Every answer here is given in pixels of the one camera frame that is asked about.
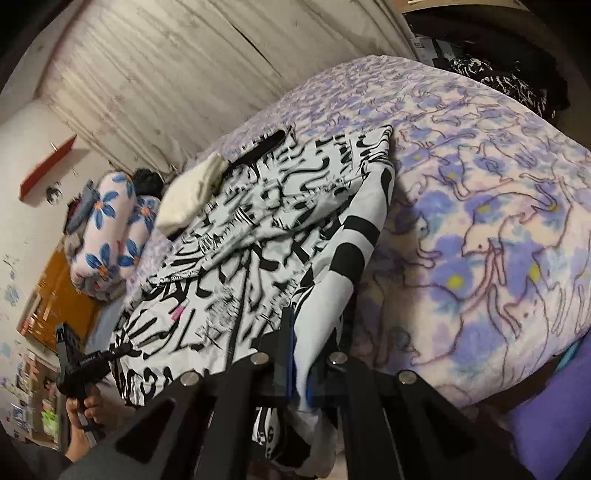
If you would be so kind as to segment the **person left hand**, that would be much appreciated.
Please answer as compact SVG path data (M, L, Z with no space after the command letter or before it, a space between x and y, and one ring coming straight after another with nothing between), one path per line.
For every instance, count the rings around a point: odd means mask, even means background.
M70 421L70 443L65 456L73 463L83 458L92 448L84 430L82 418L87 423L96 423L106 429L116 426L117 417L113 405L102 396L99 388L92 385L83 402L66 399L66 412Z

